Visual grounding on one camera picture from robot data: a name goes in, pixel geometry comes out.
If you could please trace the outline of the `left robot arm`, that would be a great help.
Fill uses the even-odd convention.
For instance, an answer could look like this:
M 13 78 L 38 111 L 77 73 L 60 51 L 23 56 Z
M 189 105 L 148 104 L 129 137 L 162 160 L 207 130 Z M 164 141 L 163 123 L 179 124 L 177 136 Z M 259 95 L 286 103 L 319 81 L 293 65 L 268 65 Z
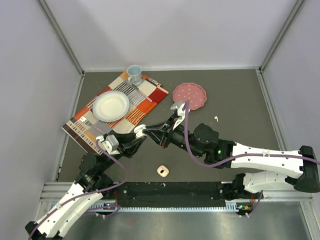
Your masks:
M 80 174 L 71 184 L 65 195 L 43 217 L 30 221 L 25 230 L 30 240 L 61 240 L 71 226 L 89 208 L 101 200 L 109 198 L 114 189 L 122 186 L 126 180 L 115 183 L 105 174 L 113 164 L 123 168 L 121 157 L 132 157 L 146 140 L 146 136 L 137 137 L 135 133 L 99 135 L 95 146 L 100 155 L 86 153 L 81 160 Z

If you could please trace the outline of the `white earbuds charging case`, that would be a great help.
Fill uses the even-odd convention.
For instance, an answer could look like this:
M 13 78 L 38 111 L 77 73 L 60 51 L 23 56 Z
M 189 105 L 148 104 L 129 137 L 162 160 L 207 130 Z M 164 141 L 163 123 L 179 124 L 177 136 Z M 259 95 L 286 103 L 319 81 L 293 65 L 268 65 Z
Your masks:
M 147 126 L 145 124 L 141 124 L 141 125 L 136 126 L 133 130 L 135 137 L 138 139 L 138 138 L 142 138 L 143 136 L 145 136 L 144 130 L 146 130 L 146 129 L 147 129 Z

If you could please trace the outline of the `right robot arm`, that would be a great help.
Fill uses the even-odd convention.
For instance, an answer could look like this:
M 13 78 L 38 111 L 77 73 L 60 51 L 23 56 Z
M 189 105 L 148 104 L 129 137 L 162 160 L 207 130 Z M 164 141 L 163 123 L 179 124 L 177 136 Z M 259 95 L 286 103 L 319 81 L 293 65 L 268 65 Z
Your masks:
M 320 191 L 319 162 L 312 147 L 303 145 L 298 150 L 280 151 L 246 146 L 220 139 L 217 131 L 203 123 L 189 132 L 187 126 L 181 124 L 187 121 L 185 117 L 172 115 L 165 122 L 136 127 L 134 132 L 136 137 L 149 136 L 163 148 L 174 144 L 195 158 L 204 156 L 203 167 L 259 170 L 235 177 L 232 189 L 239 198 L 272 189 Z

